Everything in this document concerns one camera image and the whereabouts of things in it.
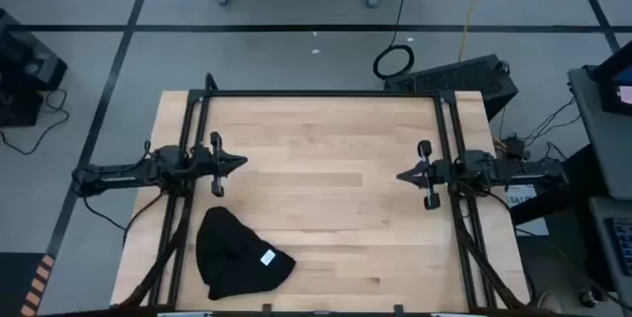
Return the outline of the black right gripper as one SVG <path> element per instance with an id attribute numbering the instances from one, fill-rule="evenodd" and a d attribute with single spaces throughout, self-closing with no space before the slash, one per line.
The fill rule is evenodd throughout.
<path id="1" fill-rule="evenodd" d="M 396 179 L 418 188 L 424 188 L 427 191 L 427 195 L 424 197 L 424 207 L 427 210 L 433 210 L 440 207 L 440 197 L 435 191 L 435 185 L 446 185 L 450 182 L 451 164 L 446 159 L 431 160 L 433 149 L 428 140 L 421 140 L 417 150 L 420 162 L 412 169 L 398 174 Z"/>

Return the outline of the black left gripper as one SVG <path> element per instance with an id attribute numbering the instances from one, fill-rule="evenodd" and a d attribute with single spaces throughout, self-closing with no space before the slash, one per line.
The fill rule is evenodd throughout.
<path id="1" fill-rule="evenodd" d="M 216 131 L 210 133 L 211 148 L 202 144 L 197 144 L 192 148 L 193 172 L 191 177 L 199 179 L 204 176 L 211 176 L 211 192 L 219 198 L 224 196 L 224 189 L 221 184 L 221 164 L 219 153 L 222 149 L 222 139 Z M 233 171 L 244 166 L 248 162 L 248 158 L 240 155 L 233 155 L 226 152 L 222 153 L 223 176 L 227 177 Z"/>

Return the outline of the black towel with white tag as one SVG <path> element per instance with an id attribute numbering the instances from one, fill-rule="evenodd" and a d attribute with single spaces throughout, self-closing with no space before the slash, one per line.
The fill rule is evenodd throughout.
<path id="1" fill-rule="evenodd" d="M 196 260 L 210 300 L 274 290 L 296 265 L 223 206 L 206 211 L 197 232 Z"/>

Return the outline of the black power adapter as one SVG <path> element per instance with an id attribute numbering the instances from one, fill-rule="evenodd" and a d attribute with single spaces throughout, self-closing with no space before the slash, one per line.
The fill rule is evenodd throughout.
<path id="1" fill-rule="evenodd" d="M 525 159 L 524 141 L 515 133 L 503 139 L 502 143 L 504 145 L 504 156 L 507 159 L 519 161 Z"/>

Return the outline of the black computer tower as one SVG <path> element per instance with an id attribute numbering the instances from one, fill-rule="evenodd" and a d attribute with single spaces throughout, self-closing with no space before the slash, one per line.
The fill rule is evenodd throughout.
<path id="1" fill-rule="evenodd" d="M 385 81 L 384 89 L 395 92 L 479 92 L 488 120 L 518 93 L 509 64 L 495 54 L 393 77 Z"/>

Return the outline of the white paper sign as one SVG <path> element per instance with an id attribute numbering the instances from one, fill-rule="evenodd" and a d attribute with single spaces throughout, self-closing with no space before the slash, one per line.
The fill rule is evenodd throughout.
<path id="1" fill-rule="evenodd" d="M 509 207 L 514 207 L 536 197 L 536 189 L 533 185 L 509 186 L 506 190 L 506 202 Z M 535 236 L 548 236 L 549 230 L 543 217 L 536 218 L 517 226 L 518 236 L 526 237 L 529 233 Z"/>

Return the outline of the person's shoe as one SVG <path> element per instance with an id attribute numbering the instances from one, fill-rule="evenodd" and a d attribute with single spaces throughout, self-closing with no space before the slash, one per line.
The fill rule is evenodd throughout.
<path id="1" fill-rule="evenodd" d="M 560 300 L 551 292 L 544 292 L 539 295 L 536 301 L 536 307 L 540 310 L 560 314 L 562 306 Z"/>

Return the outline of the grey side desk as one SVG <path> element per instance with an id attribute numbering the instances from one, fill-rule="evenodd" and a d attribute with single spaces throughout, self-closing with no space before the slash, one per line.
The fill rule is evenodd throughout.
<path id="1" fill-rule="evenodd" d="M 568 77 L 609 195 L 632 200 L 632 117 L 602 109 L 586 69 L 572 69 Z"/>

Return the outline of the grey keyboard cart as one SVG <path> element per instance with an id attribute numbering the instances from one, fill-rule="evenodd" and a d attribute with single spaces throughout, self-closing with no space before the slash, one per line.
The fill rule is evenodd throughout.
<path id="1" fill-rule="evenodd" d="M 632 200 L 596 197 L 589 207 L 618 298 L 632 307 Z"/>

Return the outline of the black computer monitor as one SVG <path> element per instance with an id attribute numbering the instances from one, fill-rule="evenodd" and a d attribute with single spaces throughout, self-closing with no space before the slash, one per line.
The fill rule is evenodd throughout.
<path id="1" fill-rule="evenodd" d="M 632 117 L 632 40 L 595 67 L 590 76 L 605 112 Z"/>

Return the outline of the black equipment box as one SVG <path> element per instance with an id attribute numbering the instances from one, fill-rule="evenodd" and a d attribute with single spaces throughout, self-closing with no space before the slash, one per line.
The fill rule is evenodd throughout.
<path id="1" fill-rule="evenodd" d="M 44 92 L 58 89 L 67 64 L 0 8 L 0 128 L 34 126 Z"/>

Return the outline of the black hazard-striped floor mat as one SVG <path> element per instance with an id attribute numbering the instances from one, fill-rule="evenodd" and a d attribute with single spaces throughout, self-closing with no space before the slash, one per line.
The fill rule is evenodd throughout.
<path id="1" fill-rule="evenodd" d="M 44 253 L 0 253 L 0 317 L 36 317 L 55 259 Z"/>

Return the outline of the black aluminium table frame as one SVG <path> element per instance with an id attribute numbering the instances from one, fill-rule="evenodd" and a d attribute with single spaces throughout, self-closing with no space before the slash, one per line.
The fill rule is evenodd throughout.
<path id="1" fill-rule="evenodd" d="M 159 298 L 180 309 L 276 312 L 464 312 L 490 299 L 475 261 L 458 244 L 456 206 L 445 187 L 428 210 L 425 194 L 398 176 L 418 162 L 427 140 L 434 158 L 459 149 L 493 150 L 482 97 L 343 91 L 220 93 L 207 132 L 246 158 L 216 197 L 210 179 L 191 198 L 139 191 L 112 302 L 128 297 L 154 263 L 167 215 L 189 214 L 179 268 L 168 266 Z M 195 237 L 205 212 L 223 206 L 295 260 L 270 292 L 208 298 Z"/>

